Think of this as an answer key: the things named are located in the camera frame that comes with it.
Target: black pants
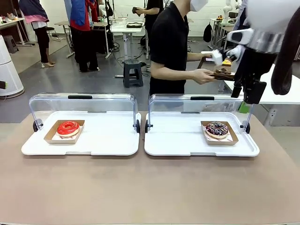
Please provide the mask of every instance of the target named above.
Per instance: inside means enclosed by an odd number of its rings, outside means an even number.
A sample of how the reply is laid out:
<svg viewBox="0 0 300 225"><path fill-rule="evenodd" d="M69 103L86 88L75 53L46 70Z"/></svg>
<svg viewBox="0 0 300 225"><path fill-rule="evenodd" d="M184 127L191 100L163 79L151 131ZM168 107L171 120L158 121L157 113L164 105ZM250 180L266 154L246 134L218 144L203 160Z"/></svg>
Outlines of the black pants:
<svg viewBox="0 0 300 225"><path fill-rule="evenodd" d="M88 62L90 62L90 70L97 70L98 60L93 45L95 40L93 39L92 31L81 31L71 27L71 33L75 59L79 63L79 70L86 72L88 70Z"/></svg>
<svg viewBox="0 0 300 225"><path fill-rule="evenodd" d="M49 36L46 27L41 27L33 29L37 36L37 43L39 47L39 53L41 54L41 62L48 63L48 57L46 54L46 49L49 48Z"/></svg>

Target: white tray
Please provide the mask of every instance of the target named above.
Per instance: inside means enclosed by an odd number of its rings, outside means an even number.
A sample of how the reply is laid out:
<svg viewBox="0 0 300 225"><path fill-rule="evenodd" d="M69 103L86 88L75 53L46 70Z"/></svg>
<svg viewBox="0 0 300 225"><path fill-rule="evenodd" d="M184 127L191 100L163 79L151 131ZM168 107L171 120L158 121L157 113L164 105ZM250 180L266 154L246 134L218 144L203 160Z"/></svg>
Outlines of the white tray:
<svg viewBox="0 0 300 225"><path fill-rule="evenodd" d="M141 121L138 113L136 119ZM73 145L48 144L44 137L57 120L85 120L84 129ZM133 128L132 112L57 111L22 146L25 155L129 156L138 150L139 134Z"/></svg>
<svg viewBox="0 0 300 225"><path fill-rule="evenodd" d="M204 139L201 121L228 121L239 142L234 146L211 146ZM145 135L145 151L153 156L240 156L254 157L259 148L230 112L152 112L150 131Z"/></svg>

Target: hand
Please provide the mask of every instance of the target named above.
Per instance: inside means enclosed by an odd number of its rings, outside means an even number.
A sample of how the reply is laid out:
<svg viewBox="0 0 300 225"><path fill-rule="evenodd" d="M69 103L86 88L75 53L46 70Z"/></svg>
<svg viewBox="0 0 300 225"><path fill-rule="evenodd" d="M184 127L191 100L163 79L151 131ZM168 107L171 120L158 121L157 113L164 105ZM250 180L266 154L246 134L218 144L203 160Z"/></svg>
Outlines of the hand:
<svg viewBox="0 0 300 225"><path fill-rule="evenodd" d="M211 53L205 53L203 54L204 57L206 58L212 58L212 54Z"/></svg>
<svg viewBox="0 0 300 225"><path fill-rule="evenodd" d="M208 82L215 81L215 77L213 77L214 72L207 69L196 69L192 71L193 80L198 84L204 84Z"/></svg>
<svg viewBox="0 0 300 225"><path fill-rule="evenodd" d="M136 14L140 15L144 13L144 9L143 8L136 8Z"/></svg>

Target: white wall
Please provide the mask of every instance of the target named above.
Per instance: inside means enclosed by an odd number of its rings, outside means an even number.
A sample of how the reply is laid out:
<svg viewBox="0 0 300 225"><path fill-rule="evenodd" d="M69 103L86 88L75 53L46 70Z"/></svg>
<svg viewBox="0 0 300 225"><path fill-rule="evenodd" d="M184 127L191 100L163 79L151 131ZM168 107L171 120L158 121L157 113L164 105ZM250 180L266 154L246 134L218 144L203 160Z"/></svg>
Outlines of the white wall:
<svg viewBox="0 0 300 225"><path fill-rule="evenodd" d="M67 13L64 0L40 0L43 8L45 9L50 22L48 26L54 27L56 32L63 33L63 28L55 26L54 24L60 21L67 21ZM235 0L232 0L232 6L234 7ZM143 17L138 17L137 14L132 13L132 7L143 7L144 0L114 0L115 14L116 16L127 16L129 20L142 21ZM209 0L208 4L197 13L191 12L187 16L194 22L189 24L190 32L189 36L203 36L203 32L207 24L210 22L210 18L216 18L218 15L223 15L223 7L225 6L225 0Z"/></svg>
<svg viewBox="0 0 300 225"><path fill-rule="evenodd" d="M40 0L41 5L46 11L49 27L54 27L57 33L64 33L62 26L54 25L57 22L68 21L64 0Z"/></svg>
<svg viewBox="0 0 300 225"><path fill-rule="evenodd" d="M114 0L114 3L116 16L126 16L128 14L129 19L141 20L141 18L136 14L132 14L132 7L143 7L144 0ZM223 7L225 5L225 0L209 0L208 4L200 12L190 12L187 16L194 22L189 24L189 36L202 37L204 29L208 25L210 18L217 18L218 15L224 15Z"/></svg>

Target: chocolate donut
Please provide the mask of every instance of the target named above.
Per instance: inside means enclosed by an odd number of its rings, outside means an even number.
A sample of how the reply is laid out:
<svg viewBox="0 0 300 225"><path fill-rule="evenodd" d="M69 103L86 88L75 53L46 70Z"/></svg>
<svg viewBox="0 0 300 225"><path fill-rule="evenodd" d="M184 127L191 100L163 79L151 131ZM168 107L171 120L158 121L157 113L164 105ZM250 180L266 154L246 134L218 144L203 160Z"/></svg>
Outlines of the chocolate donut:
<svg viewBox="0 0 300 225"><path fill-rule="evenodd" d="M206 132L214 138L225 138L228 135L229 129L223 123L212 122L206 126Z"/></svg>

